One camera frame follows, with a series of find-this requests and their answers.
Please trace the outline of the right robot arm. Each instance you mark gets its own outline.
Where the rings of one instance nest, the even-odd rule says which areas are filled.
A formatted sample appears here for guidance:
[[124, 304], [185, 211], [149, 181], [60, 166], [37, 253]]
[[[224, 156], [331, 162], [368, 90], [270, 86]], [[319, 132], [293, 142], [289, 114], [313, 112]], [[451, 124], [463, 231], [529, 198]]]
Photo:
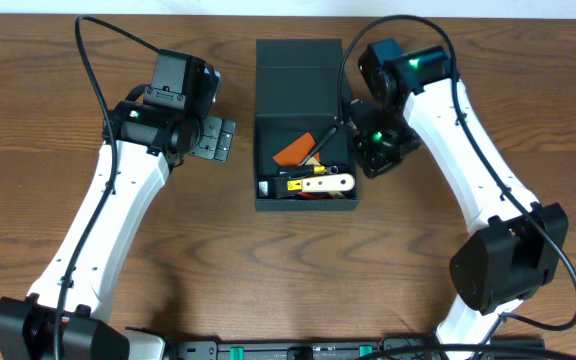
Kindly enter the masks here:
[[425, 145], [452, 189], [469, 239], [449, 265], [457, 297], [434, 337], [441, 344], [489, 341], [513, 312], [555, 275], [568, 219], [543, 206], [514, 175], [451, 81], [440, 46], [404, 52], [392, 39], [368, 45], [359, 70], [377, 106], [352, 102], [349, 119], [364, 174], [379, 176]]

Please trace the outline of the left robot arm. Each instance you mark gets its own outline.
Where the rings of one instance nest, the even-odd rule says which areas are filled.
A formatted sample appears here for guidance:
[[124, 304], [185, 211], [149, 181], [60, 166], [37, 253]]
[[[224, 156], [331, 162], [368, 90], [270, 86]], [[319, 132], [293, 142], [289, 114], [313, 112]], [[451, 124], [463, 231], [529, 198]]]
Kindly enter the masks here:
[[124, 261], [146, 210], [184, 155], [224, 162], [236, 124], [123, 100], [94, 178], [57, 253], [26, 297], [0, 299], [5, 359], [171, 359], [169, 339], [108, 323]]

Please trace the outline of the small steel hammer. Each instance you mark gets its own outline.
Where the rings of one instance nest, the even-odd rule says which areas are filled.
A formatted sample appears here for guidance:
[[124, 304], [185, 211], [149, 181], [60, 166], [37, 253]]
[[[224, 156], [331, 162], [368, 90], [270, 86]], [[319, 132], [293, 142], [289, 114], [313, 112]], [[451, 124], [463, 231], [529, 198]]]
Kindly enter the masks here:
[[299, 163], [299, 166], [305, 165], [311, 158], [313, 158], [314, 155], [318, 153], [337, 132], [338, 132], [337, 126], [332, 126], [331, 128], [329, 128], [326, 131], [325, 135], [318, 142], [315, 143], [315, 145], [307, 153], [305, 158]]

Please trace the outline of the orange scraper wooden handle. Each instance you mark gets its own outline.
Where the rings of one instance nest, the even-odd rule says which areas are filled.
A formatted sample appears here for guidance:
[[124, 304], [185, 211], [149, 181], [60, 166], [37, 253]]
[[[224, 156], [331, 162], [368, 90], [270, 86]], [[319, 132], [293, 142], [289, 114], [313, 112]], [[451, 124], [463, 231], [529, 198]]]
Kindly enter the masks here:
[[310, 133], [304, 133], [273, 156], [280, 167], [298, 166], [316, 145]]

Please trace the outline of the black yellow screwdriver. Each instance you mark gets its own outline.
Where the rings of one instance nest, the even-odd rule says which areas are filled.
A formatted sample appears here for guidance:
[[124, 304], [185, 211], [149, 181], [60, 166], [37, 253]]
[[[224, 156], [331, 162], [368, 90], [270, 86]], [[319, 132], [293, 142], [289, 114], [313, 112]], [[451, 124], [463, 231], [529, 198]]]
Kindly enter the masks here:
[[283, 167], [278, 169], [279, 176], [290, 178], [308, 177], [326, 173], [327, 168], [322, 165], [303, 165], [303, 166]]

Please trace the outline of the red handled pliers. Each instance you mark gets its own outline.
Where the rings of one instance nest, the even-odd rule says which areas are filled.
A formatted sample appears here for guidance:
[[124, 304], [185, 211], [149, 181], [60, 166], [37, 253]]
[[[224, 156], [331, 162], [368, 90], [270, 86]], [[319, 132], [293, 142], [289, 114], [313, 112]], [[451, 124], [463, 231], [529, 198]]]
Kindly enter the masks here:
[[315, 194], [315, 193], [304, 193], [304, 192], [300, 192], [296, 194], [296, 197], [303, 199], [303, 200], [323, 200], [323, 199], [328, 199], [329, 197], [327, 195], [322, 195], [322, 194]]

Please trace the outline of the metal putty knife wooden handle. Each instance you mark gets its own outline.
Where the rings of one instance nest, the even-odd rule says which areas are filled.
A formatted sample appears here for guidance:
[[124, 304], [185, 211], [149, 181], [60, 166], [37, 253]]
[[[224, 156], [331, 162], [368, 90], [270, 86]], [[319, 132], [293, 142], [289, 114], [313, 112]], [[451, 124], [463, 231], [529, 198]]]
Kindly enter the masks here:
[[355, 184], [354, 176], [349, 173], [306, 178], [279, 176], [259, 181], [257, 193], [262, 198], [283, 198], [298, 193], [347, 192], [353, 190]]

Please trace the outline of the dark green box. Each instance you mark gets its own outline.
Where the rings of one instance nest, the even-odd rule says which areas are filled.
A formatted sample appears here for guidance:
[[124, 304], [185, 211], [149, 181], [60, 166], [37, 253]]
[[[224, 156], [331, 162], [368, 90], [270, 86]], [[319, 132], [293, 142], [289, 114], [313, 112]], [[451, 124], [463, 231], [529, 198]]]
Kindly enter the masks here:
[[320, 142], [330, 128], [337, 132], [317, 154], [319, 163], [356, 173], [351, 152], [352, 131], [337, 120], [337, 80], [343, 57], [339, 39], [259, 39], [256, 43], [256, 96], [253, 178], [258, 211], [352, 211], [359, 204], [356, 189], [333, 199], [328, 194], [293, 195], [278, 199], [272, 179], [282, 165], [277, 157], [292, 156], [311, 136]]

